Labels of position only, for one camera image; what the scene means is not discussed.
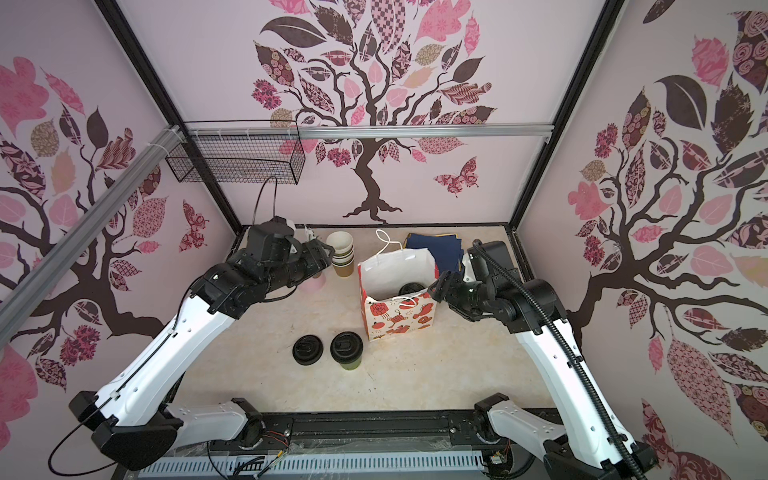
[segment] silver bar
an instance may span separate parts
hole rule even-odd
[[[139,184],[179,144],[178,127],[166,127],[152,140],[112,187],[104,192],[43,260],[0,305],[0,346],[4,346],[38,304],[53,290],[69,267],[85,252],[110,218],[125,204]]]
[[[299,127],[301,138],[419,138],[419,137],[548,137],[552,124],[485,125],[376,125],[355,127]],[[296,134],[296,128],[225,127],[190,128],[191,135],[275,135]]]

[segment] blue cloth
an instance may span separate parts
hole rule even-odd
[[[406,248],[426,248],[435,258],[440,273],[458,272],[462,266],[462,240],[456,235],[430,237],[410,233],[406,238]]]

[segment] wall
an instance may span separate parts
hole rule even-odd
[[[548,123],[602,3],[240,0],[214,8],[176,0],[121,7],[184,119],[206,121],[190,126],[226,127],[258,124],[211,121]],[[374,44],[380,61],[362,52]],[[272,63],[286,74],[275,74]],[[538,137],[396,140],[358,142],[359,154],[352,139],[305,141],[301,180],[280,186],[277,213],[300,223],[506,222],[540,148]],[[250,222],[257,189],[223,188]]]
[[[631,2],[521,226],[649,478],[766,477],[761,8]]]
[[[3,298],[165,122],[88,0],[7,5],[0,45]],[[201,184],[178,184],[164,162],[143,182],[0,354],[6,476],[54,477],[46,458],[77,425],[74,394],[114,378],[232,240]],[[109,463],[88,433],[64,444],[55,468]]]

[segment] stack of paper cups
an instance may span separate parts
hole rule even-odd
[[[344,231],[333,232],[328,236],[326,243],[336,249],[331,259],[336,273],[341,277],[352,275],[352,272],[355,271],[353,265],[355,247],[352,245],[352,235]]]

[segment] beige tabletop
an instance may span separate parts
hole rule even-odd
[[[383,246],[376,229],[344,230],[353,235],[356,263]],[[508,244],[503,227],[384,230],[401,241],[409,232],[456,233],[465,250],[475,238]],[[332,231],[315,230],[321,240]],[[554,406],[534,363],[497,320],[470,323],[442,303],[433,328],[369,343],[357,272],[323,274],[326,284],[316,293],[250,307],[192,364],[175,401],[192,406],[245,397],[261,412],[471,409],[501,392],[522,407]],[[353,371],[335,363],[328,349],[346,330],[365,342],[362,364]],[[291,349],[307,334],[317,335],[325,350],[315,364],[301,366]]]

